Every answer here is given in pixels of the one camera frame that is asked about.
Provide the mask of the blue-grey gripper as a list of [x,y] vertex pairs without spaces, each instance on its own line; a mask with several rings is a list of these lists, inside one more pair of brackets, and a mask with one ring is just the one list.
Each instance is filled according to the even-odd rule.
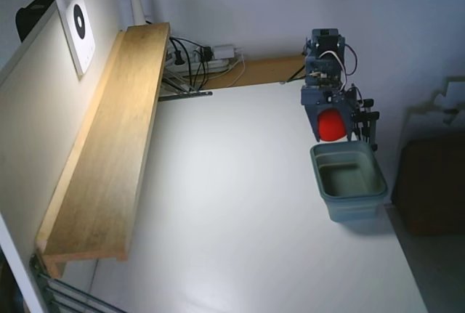
[[324,110],[334,108],[341,112],[348,142],[352,141],[354,123],[352,117],[355,112],[355,98],[352,93],[338,89],[317,89],[303,87],[301,90],[301,104],[307,114],[312,133],[317,142],[320,141],[318,116]]

